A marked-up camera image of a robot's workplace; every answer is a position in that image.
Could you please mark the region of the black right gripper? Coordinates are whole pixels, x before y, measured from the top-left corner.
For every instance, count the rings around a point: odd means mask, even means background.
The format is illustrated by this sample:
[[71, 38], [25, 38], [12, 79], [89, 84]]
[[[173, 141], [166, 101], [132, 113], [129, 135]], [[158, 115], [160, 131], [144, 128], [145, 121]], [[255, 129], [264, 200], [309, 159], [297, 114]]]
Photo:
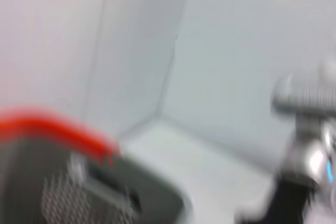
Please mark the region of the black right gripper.
[[303, 223], [303, 211], [311, 195], [315, 192], [312, 186], [297, 184], [280, 179], [264, 213], [257, 217], [240, 217], [236, 223]]

